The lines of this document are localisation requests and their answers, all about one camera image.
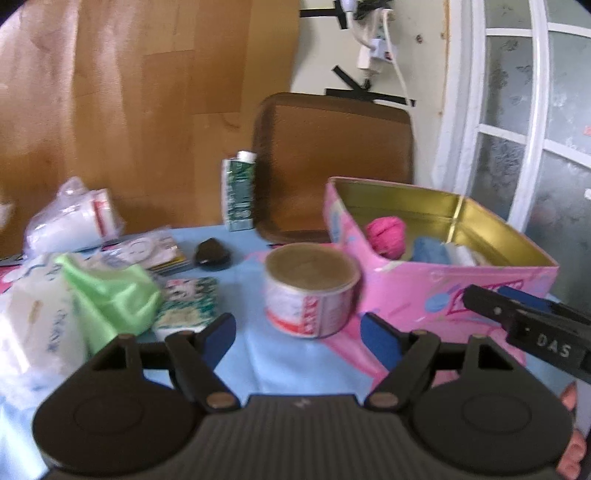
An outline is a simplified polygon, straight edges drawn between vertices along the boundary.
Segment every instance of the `screw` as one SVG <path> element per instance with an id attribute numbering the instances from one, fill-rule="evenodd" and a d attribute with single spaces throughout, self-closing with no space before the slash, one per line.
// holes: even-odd
<path id="1" fill-rule="evenodd" d="M 370 396 L 369 403 L 375 408 L 394 408 L 398 405 L 398 397 L 390 392 L 377 392 Z"/>
<path id="2" fill-rule="evenodd" d="M 236 405 L 236 398 L 228 392 L 215 392 L 207 396 L 207 405 L 215 410 L 224 410 Z"/>

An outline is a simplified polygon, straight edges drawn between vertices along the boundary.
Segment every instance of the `brown cardboard backdrop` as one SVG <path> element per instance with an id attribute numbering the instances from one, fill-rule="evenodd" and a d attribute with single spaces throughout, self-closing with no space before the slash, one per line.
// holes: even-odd
<path id="1" fill-rule="evenodd" d="M 299 0 L 29 0 L 0 27 L 0 254 L 78 175 L 128 232 L 220 222 L 220 161 L 288 91 Z"/>

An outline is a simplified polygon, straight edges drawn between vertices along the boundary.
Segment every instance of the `white cable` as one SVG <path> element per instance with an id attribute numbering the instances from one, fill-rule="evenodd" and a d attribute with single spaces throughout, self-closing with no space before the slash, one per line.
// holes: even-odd
<path id="1" fill-rule="evenodd" d="M 345 12 L 345 17 L 347 18 L 347 26 L 351 30 L 354 39 L 361 43 L 364 47 L 367 47 L 370 50 L 375 50 L 375 47 L 363 38 L 363 31 L 359 27 L 357 21 L 354 19 L 353 12 Z"/>
<path id="2" fill-rule="evenodd" d="M 393 67 L 394 67 L 394 71 L 396 72 L 396 76 L 398 77 L 398 81 L 400 82 L 400 85 L 402 86 L 402 92 L 404 94 L 404 100 L 406 101 L 406 104 L 408 106 L 408 108 L 412 108 L 412 103 L 410 101 L 410 97 L 408 95 L 408 89 L 407 89 L 407 85 L 406 82 L 404 81 L 404 77 L 402 76 L 402 71 L 400 70 L 400 66 L 398 65 L 398 62 L 396 60 L 396 55 L 394 54 L 394 48 L 392 46 L 392 40 L 390 38 L 390 30 L 388 29 L 388 15 L 389 14 L 393 14 L 394 10 L 390 9 L 390 8 L 384 8 L 384 10 L 382 10 L 382 24 L 384 26 L 384 35 L 386 36 L 386 43 L 388 45 L 388 51 L 390 52 L 390 62 L 392 63 Z"/>

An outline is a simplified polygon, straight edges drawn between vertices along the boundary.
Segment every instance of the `white cap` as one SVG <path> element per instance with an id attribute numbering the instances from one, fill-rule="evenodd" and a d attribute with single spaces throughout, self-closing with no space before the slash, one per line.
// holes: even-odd
<path id="1" fill-rule="evenodd" d="M 240 152 L 238 152 L 238 160 L 244 163 L 254 163 L 256 160 L 256 153 L 249 152 L 248 150 L 240 150 Z"/>

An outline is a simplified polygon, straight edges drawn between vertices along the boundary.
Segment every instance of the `pink yarn ball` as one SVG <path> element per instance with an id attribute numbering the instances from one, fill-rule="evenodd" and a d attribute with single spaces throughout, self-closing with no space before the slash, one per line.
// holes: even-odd
<path id="1" fill-rule="evenodd" d="M 398 217 L 376 218 L 366 228 L 374 251 L 390 260 L 399 260 L 406 250 L 406 225 Z"/>

